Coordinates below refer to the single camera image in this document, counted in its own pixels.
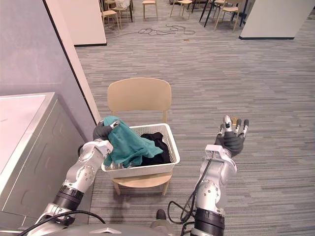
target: green cloth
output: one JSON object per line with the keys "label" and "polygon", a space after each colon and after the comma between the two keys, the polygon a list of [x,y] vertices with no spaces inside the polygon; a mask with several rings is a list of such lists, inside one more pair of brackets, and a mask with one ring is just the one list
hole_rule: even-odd
{"label": "green cloth", "polygon": [[115,164],[122,163],[125,168],[131,163],[139,166],[143,156],[153,158],[163,152],[162,149],[155,146],[154,141],[141,138],[118,117],[105,117],[103,123],[104,125],[111,125],[116,120],[120,120],[120,124],[108,135],[114,149],[105,159],[104,165],[110,166],[114,161]]}

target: gray carpet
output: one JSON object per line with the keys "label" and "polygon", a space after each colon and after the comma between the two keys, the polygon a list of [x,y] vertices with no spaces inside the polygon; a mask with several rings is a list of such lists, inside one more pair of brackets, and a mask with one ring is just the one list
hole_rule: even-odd
{"label": "gray carpet", "polygon": [[[169,125],[181,162],[164,197],[161,187],[122,187],[117,196],[108,175],[99,171],[91,212],[110,223],[149,226],[170,200],[184,204],[199,177],[205,146],[230,114],[250,119],[251,126],[243,152],[234,158],[238,173],[228,186],[225,235],[315,235],[315,21],[306,20],[294,40],[242,41],[241,29],[232,32],[228,23],[213,31],[209,21],[204,28],[198,22],[201,9],[189,20],[169,18],[167,0],[157,1],[158,21],[154,6],[147,7],[143,21],[141,1],[134,1],[134,22],[123,19],[122,33],[167,30],[170,24],[196,34],[110,38],[118,33],[108,25],[108,46],[76,50],[102,117],[110,114],[106,90],[114,81],[153,77],[171,84]],[[129,125],[160,122],[156,112],[121,118]],[[172,210],[174,217],[179,213]],[[181,227],[174,228],[179,234]]]}

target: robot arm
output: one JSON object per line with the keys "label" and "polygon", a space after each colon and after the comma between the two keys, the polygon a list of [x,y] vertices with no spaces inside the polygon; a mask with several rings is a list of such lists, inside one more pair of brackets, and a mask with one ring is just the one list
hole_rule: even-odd
{"label": "robot arm", "polygon": [[[100,168],[104,159],[113,150],[113,146],[107,139],[107,135],[119,125],[119,120],[110,126],[103,126],[100,122],[93,133],[94,141],[84,144],[78,161],[68,170],[66,179],[62,184],[59,193],[54,201],[49,203],[38,222],[51,216],[74,211],[78,208],[84,193],[92,185],[97,170]],[[28,236],[42,236],[55,232],[69,226],[75,218],[67,215],[49,221],[45,225],[39,226],[30,231]]]}
{"label": "robot arm", "polygon": [[196,186],[195,224],[191,236],[222,236],[224,231],[224,206],[227,203],[225,188],[228,177],[237,172],[231,157],[243,149],[243,142],[249,121],[244,121],[244,129],[238,135],[241,120],[237,120],[235,131],[229,116],[223,119],[217,135],[216,145],[206,146],[206,158],[200,168],[201,182]]}

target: white plastic basket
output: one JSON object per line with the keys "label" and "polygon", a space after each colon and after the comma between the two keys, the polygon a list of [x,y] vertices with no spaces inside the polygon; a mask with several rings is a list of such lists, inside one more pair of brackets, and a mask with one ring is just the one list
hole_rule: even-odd
{"label": "white plastic basket", "polygon": [[172,171],[174,166],[179,163],[180,157],[177,151],[175,140],[173,138],[171,128],[168,124],[149,124],[141,126],[130,127],[139,136],[142,134],[153,134],[160,132],[163,135],[163,142],[167,144],[171,163],[152,165],[152,166],[139,166],[129,169],[109,170],[104,164],[102,164],[102,170],[108,172],[111,178],[130,177],[130,176],[143,176],[159,173],[167,173]]}

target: black robot glove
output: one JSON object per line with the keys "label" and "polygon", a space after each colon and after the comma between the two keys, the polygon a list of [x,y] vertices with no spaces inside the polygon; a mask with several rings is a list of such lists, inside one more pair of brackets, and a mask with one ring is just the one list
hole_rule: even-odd
{"label": "black robot glove", "polygon": [[224,124],[220,127],[220,132],[216,138],[216,145],[221,145],[223,148],[229,150],[232,157],[236,156],[237,154],[241,153],[243,150],[243,143],[245,140],[245,135],[247,133],[247,129],[249,126],[249,120],[246,119],[244,121],[244,129],[238,135],[239,128],[241,126],[242,120],[238,119],[237,124],[235,127],[235,131],[232,131],[232,123],[229,120],[224,121]]}
{"label": "black robot glove", "polygon": [[110,134],[110,132],[119,124],[120,121],[117,120],[111,125],[104,126],[103,121],[100,121],[93,131],[93,140],[95,139],[108,140],[108,135]]}

